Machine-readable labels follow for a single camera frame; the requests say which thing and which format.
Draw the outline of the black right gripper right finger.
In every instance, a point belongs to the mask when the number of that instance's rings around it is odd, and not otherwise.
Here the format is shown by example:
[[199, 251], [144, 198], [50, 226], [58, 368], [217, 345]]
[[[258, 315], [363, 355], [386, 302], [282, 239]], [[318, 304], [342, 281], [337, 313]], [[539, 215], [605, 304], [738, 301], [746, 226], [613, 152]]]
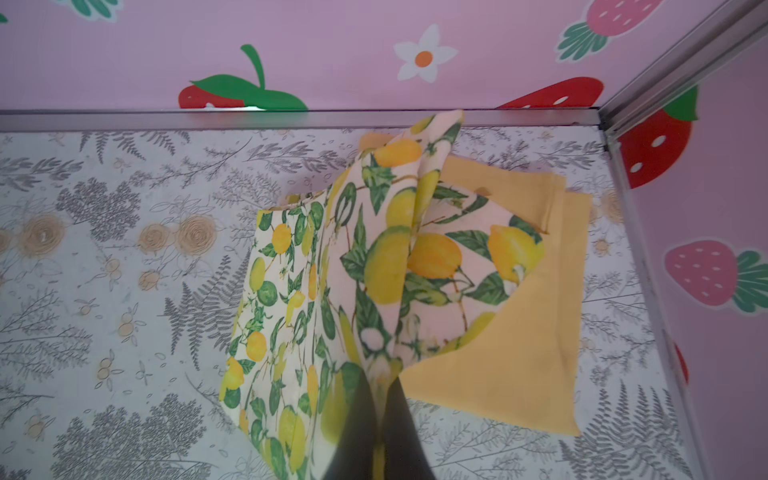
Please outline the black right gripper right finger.
[[435, 479], [399, 378], [389, 388], [381, 431], [386, 480]]

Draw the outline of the yellow skirt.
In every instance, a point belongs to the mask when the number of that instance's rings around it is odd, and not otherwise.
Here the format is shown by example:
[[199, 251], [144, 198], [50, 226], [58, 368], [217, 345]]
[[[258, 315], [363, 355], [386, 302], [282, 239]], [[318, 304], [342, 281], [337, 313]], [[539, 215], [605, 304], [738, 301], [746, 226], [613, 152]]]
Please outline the yellow skirt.
[[577, 436], [584, 269], [592, 198], [554, 173], [507, 171], [451, 155], [442, 177], [488, 196], [544, 234], [546, 253], [479, 337], [399, 377], [407, 397], [548, 433]]

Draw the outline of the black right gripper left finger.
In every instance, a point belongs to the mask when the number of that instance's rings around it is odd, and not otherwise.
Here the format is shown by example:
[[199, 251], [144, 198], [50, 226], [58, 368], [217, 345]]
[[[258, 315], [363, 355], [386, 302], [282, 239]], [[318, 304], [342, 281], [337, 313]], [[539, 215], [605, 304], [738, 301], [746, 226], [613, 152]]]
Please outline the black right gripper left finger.
[[377, 434], [378, 424], [373, 396], [367, 379], [361, 374], [338, 447], [324, 479], [373, 479], [374, 446]]

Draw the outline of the lemon print skirt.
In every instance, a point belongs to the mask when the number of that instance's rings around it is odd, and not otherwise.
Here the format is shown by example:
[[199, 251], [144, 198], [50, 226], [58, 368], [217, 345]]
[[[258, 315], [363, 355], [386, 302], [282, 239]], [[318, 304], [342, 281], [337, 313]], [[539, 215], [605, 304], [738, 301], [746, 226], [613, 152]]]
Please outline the lemon print skirt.
[[463, 122], [430, 116], [259, 213], [219, 399], [276, 477], [322, 477], [359, 387], [382, 419], [404, 369], [474, 340], [542, 260], [531, 224], [442, 179]]

